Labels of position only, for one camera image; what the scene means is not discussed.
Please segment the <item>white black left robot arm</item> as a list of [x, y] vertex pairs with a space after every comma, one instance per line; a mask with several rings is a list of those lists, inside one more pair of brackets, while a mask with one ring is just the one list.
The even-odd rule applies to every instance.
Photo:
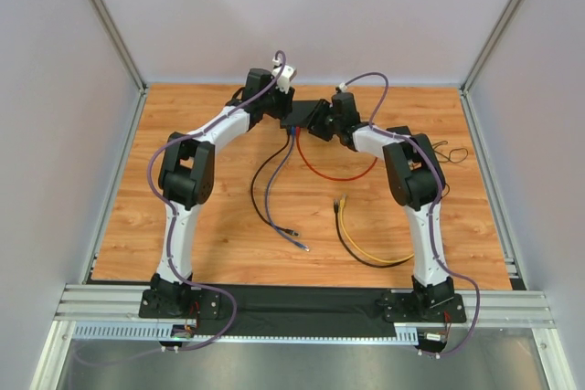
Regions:
[[192, 279], [191, 250], [201, 207], [215, 182], [216, 155], [250, 131], [266, 115], [283, 119], [292, 111], [296, 69], [251, 69], [243, 91], [220, 113], [188, 133], [172, 133], [147, 166], [148, 184], [165, 204], [165, 243], [161, 260], [145, 290], [142, 318], [192, 318], [198, 294]]

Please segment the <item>black network switch box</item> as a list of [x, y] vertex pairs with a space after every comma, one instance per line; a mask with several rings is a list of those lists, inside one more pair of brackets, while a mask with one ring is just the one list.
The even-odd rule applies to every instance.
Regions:
[[318, 105], [319, 100], [294, 100], [291, 112], [280, 121], [280, 128], [307, 127]]

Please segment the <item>black power adapter with cord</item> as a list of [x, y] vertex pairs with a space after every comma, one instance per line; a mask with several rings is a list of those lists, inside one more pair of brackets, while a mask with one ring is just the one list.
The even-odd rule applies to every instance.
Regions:
[[460, 164], [470, 155], [465, 146], [452, 146], [448, 139], [435, 139], [431, 141], [432, 150], [438, 161], [446, 164]]

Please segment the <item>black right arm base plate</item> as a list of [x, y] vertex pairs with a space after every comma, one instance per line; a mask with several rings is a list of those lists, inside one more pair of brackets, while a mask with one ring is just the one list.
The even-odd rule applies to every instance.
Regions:
[[425, 303], [415, 291], [388, 290], [376, 301], [388, 322], [464, 323], [467, 321], [463, 297], [455, 293], [450, 299], [435, 304]]

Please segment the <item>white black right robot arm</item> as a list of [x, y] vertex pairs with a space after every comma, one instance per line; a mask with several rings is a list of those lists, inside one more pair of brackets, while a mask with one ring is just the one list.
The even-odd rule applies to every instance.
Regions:
[[390, 192], [409, 220], [415, 302], [431, 309], [451, 300], [453, 281], [440, 265], [444, 256], [440, 198], [445, 177], [428, 136], [414, 134], [406, 125], [382, 130], [362, 121], [351, 92], [317, 101], [307, 131], [324, 141], [337, 137], [346, 148], [384, 162]]

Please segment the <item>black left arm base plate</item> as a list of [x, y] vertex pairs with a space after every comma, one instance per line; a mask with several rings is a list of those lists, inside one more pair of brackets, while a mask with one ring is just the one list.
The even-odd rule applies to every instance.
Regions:
[[170, 289], [145, 290], [138, 315], [144, 319], [215, 320], [220, 305], [221, 298], [214, 291], [172, 285]]

